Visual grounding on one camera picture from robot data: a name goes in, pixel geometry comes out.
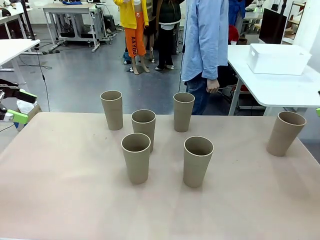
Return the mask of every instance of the cup rim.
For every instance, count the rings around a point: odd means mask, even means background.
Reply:
[[[190,151],[186,148],[186,142],[187,142],[189,139],[191,139],[191,138],[202,138],[202,139],[205,139],[205,140],[209,141],[209,142],[212,144],[212,151],[211,151],[210,153],[206,154],[206,155],[196,155],[196,154],[190,152]],[[185,149],[189,154],[191,154],[191,155],[193,155],[193,156],[196,156],[196,157],[207,157],[207,156],[210,156],[210,155],[214,152],[214,150],[215,150],[215,145],[214,145],[208,138],[206,138],[206,137],[204,137],[204,136],[190,136],[190,137],[188,137],[188,138],[184,141],[183,146],[184,146],[184,149]]]
[[[154,119],[152,119],[151,121],[147,121],[147,122],[140,122],[140,121],[134,120],[133,117],[132,117],[133,114],[135,114],[136,112],[139,112],[139,111],[149,111],[149,112],[153,113],[153,114],[154,114]],[[149,110],[149,109],[139,109],[139,110],[137,110],[137,111],[134,111],[134,112],[131,114],[131,120],[134,121],[134,122],[137,123],[137,124],[149,124],[149,123],[152,123],[154,120],[156,120],[156,117],[157,117],[156,113],[155,113],[154,111]]]
[[[128,137],[128,136],[130,136],[130,135],[144,135],[144,136],[146,136],[146,137],[149,139],[149,145],[148,145],[145,149],[143,149],[143,150],[141,150],[141,151],[130,151],[130,150],[126,149],[126,148],[124,147],[124,145],[123,145],[123,141],[124,141],[124,139],[125,139],[126,137]],[[122,140],[121,140],[121,147],[122,147],[122,149],[125,150],[125,151],[127,151],[127,152],[129,152],[129,153],[134,153],[134,154],[136,154],[136,153],[142,153],[142,152],[145,151],[146,149],[150,148],[150,146],[151,146],[151,139],[150,139],[150,137],[148,137],[146,134],[141,133],[141,132],[130,133],[130,134],[126,135],[124,138],[122,138]]]
[[[192,101],[178,101],[175,96],[178,95],[178,94],[189,94],[193,97],[193,100]],[[189,103],[192,103],[196,100],[195,96],[193,96],[191,93],[188,93],[188,92],[177,92],[175,95],[173,95],[173,100],[174,101],[177,101],[178,103],[181,103],[181,104],[189,104]]]
[[[282,114],[282,113],[290,113],[290,114],[298,115],[299,117],[301,117],[301,118],[304,119],[304,124],[293,124],[293,123],[284,121],[284,120],[280,117],[280,114]],[[281,120],[283,123],[288,124],[288,125],[291,125],[291,126],[301,127],[301,126],[304,126],[304,125],[307,124],[307,119],[306,119],[304,116],[302,116],[302,115],[300,115],[300,114],[298,114],[298,113],[296,113],[296,112],[293,112],[293,111],[281,111],[281,112],[278,113],[278,116],[277,116],[277,117],[278,117],[278,119]]]
[[[118,93],[120,93],[120,97],[118,97],[118,98],[116,98],[116,99],[112,99],[112,100],[104,99],[104,98],[102,97],[102,94],[105,94],[105,93],[108,93],[108,92],[118,92]],[[100,98],[101,98],[103,101],[109,101],[109,102],[116,101],[116,100],[122,98],[122,92],[117,91],[117,90],[104,91],[103,93],[101,93]]]

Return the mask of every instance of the jeans pocket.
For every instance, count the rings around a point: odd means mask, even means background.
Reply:
[[[198,81],[190,80],[186,82],[188,89],[190,90],[197,90],[198,88]]]

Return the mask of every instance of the beige cup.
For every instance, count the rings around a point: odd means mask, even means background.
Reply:
[[[120,130],[124,126],[122,93],[119,91],[105,91],[100,96],[108,128]]]
[[[154,150],[156,114],[146,109],[138,110],[131,115],[131,121],[134,133],[142,133],[150,138],[150,153],[152,153]]]
[[[298,113],[280,112],[275,120],[266,150],[274,156],[284,156],[306,123],[307,120]]]
[[[195,96],[187,92],[179,92],[173,96],[173,100],[174,130],[179,133],[187,132],[195,103]]]
[[[190,188],[202,185],[214,152],[212,142],[202,136],[189,137],[184,142],[183,181]]]
[[[132,133],[122,139],[126,169],[133,184],[142,184],[148,179],[150,145],[150,138],[143,133]]]

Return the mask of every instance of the blue jeans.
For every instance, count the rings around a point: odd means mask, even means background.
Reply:
[[[202,115],[210,96],[210,93],[207,92],[207,79],[202,77],[202,72],[186,82],[186,92],[195,98],[192,115]]]

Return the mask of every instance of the shoe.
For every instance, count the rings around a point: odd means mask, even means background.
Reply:
[[[162,71],[162,70],[164,70],[164,68],[159,68],[159,66],[157,66],[157,67],[155,68],[155,70],[156,70],[156,71]]]
[[[175,69],[175,66],[173,66],[173,65],[165,65],[165,67],[166,67],[167,69],[171,69],[171,70]]]

